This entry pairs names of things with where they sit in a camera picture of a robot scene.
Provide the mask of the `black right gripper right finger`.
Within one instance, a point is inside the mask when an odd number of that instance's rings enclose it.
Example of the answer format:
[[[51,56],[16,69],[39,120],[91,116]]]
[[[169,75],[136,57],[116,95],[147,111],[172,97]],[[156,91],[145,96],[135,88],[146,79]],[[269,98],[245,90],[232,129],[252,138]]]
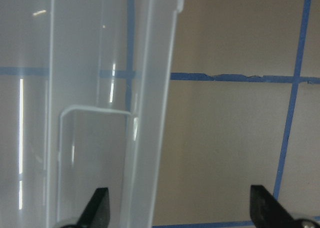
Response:
[[[250,218],[259,228],[300,227],[294,219],[263,185],[250,187]]]

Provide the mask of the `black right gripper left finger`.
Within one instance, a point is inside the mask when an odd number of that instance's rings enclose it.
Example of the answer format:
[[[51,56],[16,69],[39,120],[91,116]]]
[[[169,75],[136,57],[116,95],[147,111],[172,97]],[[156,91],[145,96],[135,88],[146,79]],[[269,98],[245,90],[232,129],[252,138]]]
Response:
[[[107,187],[97,188],[80,218],[77,220],[76,226],[107,228],[110,223],[110,218],[111,208],[109,189]]]

